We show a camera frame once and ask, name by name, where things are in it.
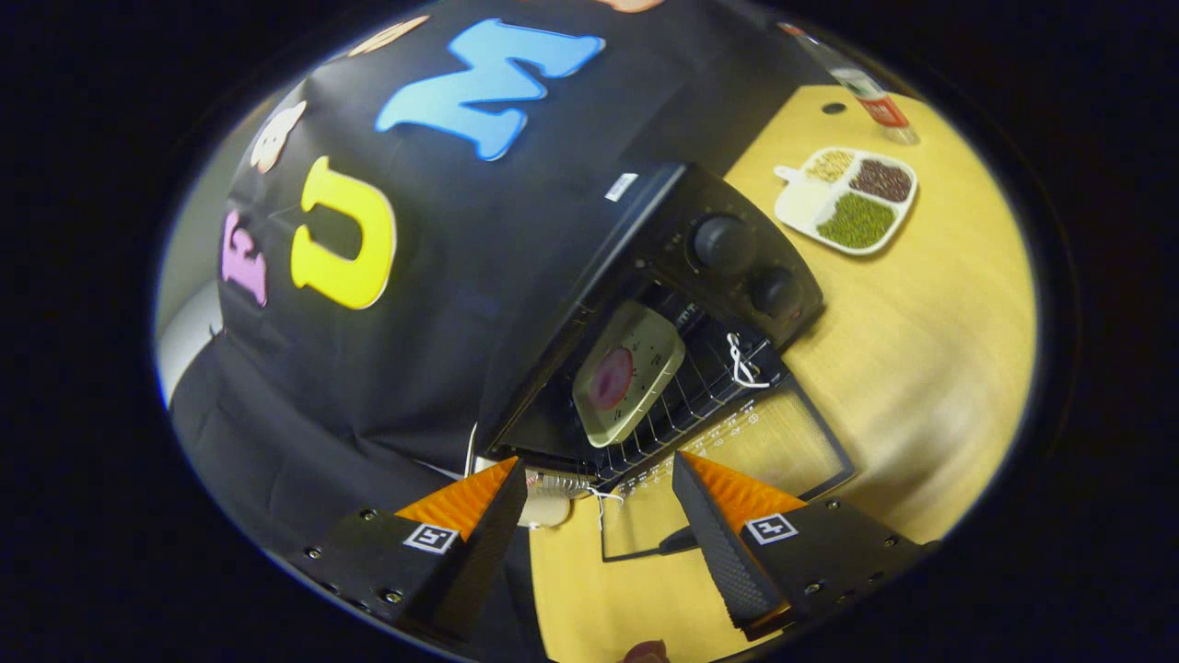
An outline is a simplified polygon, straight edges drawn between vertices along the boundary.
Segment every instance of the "foam letter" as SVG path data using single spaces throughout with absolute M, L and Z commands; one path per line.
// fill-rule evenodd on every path
M 564 78 L 605 45 L 598 37 L 509 26 L 500 19 L 480 21 L 449 46 L 472 68 L 402 87 L 381 109 L 376 130 L 388 131 L 401 123 L 421 124 L 461 136 L 475 144 L 479 158 L 495 160 L 507 152 L 528 116 L 519 109 L 489 113 L 466 104 L 540 99 L 545 87 L 509 60 L 532 63 L 546 78 Z
M 626 14 L 640 14 L 647 9 L 663 5 L 663 0 L 598 0 L 613 7 L 618 12 Z
M 393 206 L 378 189 L 328 168 L 328 157 L 311 164 L 303 184 L 303 211 L 317 204 L 345 214 L 361 227 L 361 250 L 345 260 L 316 244 L 308 227 L 295 229 L 291 242 L 291 280 L 310 285 L 334 302 L 351 309 L 373 306 L 389 282 L 397 231 Z
M 222 236 L 222 280 L 233 281 L 253 294 L 258 306 L 266 306 L 266 258 L 262 254 L 249 258 L 253 250 L 253 238 L 237 227 L 241 217 L 237 210 L 225 216 L 225 234 Z

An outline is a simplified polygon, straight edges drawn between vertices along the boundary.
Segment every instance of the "white plate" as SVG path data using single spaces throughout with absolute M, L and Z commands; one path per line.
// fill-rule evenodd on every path
M 822 179 L 806 175 L 806 170 L 814 165 L 819 157 L 830 151 L 844 151 L 851 152 L 852 155 L 851 165 L 849 165 L 843 175 L 839 176 L 839 179 L 836 179 L 832 183 L 826 183 Z M 911 184 L 909 185 L 909 195 L 905 196 L 904 201 L 894 203 L 893 201 L 887 201 L 880 196 L 865 193 L 864 191 L 856 191 L 851 188 L 851 180 L 859 173 L 861 164 L 868 159 L 875 159 L 884 165 L 900 168 L 905 172 L 905 175 L 909 176 Z M 893 238 L 893 235 L 896 234 L 896 229 L 901 227 L 901 222 L 904 221 L 904 217 L 909 214 L 909 208 L 913 205 L 913 198 L 917 195 L 917 173 L 909 168 L 909 164 L 900 162 L 893 157 L 885 157 L 884 155 L 867 152 L 864 150 L 854 150 L 851 147 L 823 147 L 811 155 L 801 169 L 793 170 L 785 166 L 777 166 L 773 169 L 773 172 L 788 182 L 786 188 L 783 189 L 778 199 L 773 204 L 773 214 L 778 217 L 778 221 L 790 228 L 793 228 L 803 235 L 806 235 L 816 242 L 826 244 L 832 249 L 837 249 L 854 256 L 874 254 L 888 244 L 889 239 Z M 826 221 L 831 218 L 831 215 L 835 214 L 836 201 L 848 192 L 863 196 L 875 203 L 881 203 L 882 205 L 891 208 L 896 212 L 896 217 L 893 219 L 893 224 L 889 229 L 875 244 L 870 247 L 864 247 L 862 249 L 845 247 L 818 234 L 818 227 L 826 223 Z
M 615 352 L 625 353 L 631 374 L 618 400 L 599 407 L 593 398 L 598 367 Z M 623 302 L 573 379 L 573 402 L 590 444 L 601 448 L 625 440 L 671 382 L 684 353 L 674 324 L 638 302 Z

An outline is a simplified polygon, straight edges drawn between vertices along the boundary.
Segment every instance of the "pink food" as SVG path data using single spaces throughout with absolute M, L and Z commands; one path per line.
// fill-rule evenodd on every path
M 606 355 L 594 369 L 593 380 L 590 382 L 590 405 L 595 409 L 613 409 L 631 388 L 633 369 L 634 360 L 631 357 L 631 350 L 615 348 Z

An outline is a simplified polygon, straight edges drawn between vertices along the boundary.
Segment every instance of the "white cable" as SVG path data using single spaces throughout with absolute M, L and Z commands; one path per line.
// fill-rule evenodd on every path
M 614 499 L 617 499 L 618 501 L 620 501 L 623 504 L 626 504 L 626 499 L 623 498 L 623 495 L 612 495 L 610 493 L 604 493 L 604 492 L 599 491 L 598 488 L 594 488 L 593 486 L 586 486 L 586 490 L 590 491 L 590 494 L 592 494 L 593 497 L 598 498 L 598 531 L 600 532 L 601 531 L 601 519 L 602 519 L 602 516 L 606 514 L 606 508 L 601 505 L 601 498 L 607 498 L 607 497 L 608 498 L 614 498 Z
M 729 336 L 729 356 L 733 357 L 733 382 L 737 382 L 742 387 L 750 387 L 752 389 L 762 389 L 769 387 L 769 382 L 755 382 L 753 374 L 750 372 L 745 362 L 742 361 L 740 348 L 737 343 L 740 339 L 737 334 L 730 333 Z
M 467 466 L 462 468 L 463 477 L 470 477 L 470 455 L 475 451 L 475 428 L 479 428 L 477 421 L 470 427 L 470 438 L 467 439 Z

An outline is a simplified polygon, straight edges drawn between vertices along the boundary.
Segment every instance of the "yellow letter u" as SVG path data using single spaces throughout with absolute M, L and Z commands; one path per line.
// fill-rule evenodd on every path
M 396 221 L 389 199 L 377 188 L 328 168 L 328 157 L 311 164 L 303 184 L 303 211 L 317 204 L 345 214 L 361 227 L 361 250 L 345 260 L 316 244 L 307 224 L 295 230 L 291 280 L 310 285 L 351 309 L 373 306 L 384 293 L 397 248 Z

